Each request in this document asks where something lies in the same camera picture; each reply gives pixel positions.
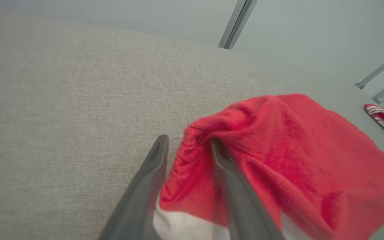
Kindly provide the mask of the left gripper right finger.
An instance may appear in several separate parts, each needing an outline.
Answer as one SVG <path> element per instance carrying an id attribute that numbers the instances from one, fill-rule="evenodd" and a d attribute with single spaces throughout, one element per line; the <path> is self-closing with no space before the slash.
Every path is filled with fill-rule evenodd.
<path id="1" fill-rule="evenodd" d="M 224 203 L 231 240 L 283 240 L 280 229 L 245 177 L 236 159 L 218 138 L 211 140 L 214 179 Z"/>

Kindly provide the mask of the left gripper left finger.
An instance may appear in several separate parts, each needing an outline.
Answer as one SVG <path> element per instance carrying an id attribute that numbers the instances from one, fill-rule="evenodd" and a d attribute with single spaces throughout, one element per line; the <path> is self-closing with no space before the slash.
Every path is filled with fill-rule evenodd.
<path id="1" fill-rule="evenodd" d="M 155 140 L 142 165 L 131 180 L 99 240 L 159 240 L 153 226 L 159 191 L 166 179 L 169 137 Z"/>

